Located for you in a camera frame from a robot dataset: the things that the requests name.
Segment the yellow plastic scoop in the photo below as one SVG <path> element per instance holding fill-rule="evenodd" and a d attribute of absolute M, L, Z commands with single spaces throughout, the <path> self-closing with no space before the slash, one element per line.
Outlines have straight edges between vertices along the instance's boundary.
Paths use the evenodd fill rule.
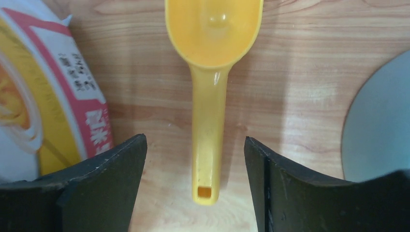
<path fill-rule="evenodd" d="M 261 0 L 167 0 L 169 39 L 192 80 L 192 198 L 219 198 L 228 75 L 260 30 Z"/>

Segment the pet food bag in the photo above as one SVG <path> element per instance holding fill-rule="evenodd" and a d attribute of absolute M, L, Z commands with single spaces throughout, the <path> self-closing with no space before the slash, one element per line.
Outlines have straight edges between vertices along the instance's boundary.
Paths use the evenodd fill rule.
<path fill-rule="evenodd" d="M 113 147 L 108 108 L 69 30 L 41 0 L 0 3 L 0 181 L 32 181 Z"/>

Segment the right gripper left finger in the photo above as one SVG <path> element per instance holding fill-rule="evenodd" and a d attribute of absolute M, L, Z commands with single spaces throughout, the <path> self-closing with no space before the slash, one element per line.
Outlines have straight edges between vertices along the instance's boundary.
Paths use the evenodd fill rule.
<path fill-rule="evenodd" d="M 138 134 L 61 171 L 1 184 L 1 231 L 128 231 L 146 154 Z"/>

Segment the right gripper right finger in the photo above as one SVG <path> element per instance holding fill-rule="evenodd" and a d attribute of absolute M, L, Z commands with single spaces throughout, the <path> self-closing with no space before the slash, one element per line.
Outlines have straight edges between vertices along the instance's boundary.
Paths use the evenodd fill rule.
<path fill-rule="evenodd" d="M 410 172 L 334 178 L 247 137 L 244 156 L 260 232 L 407 232 Z"/>

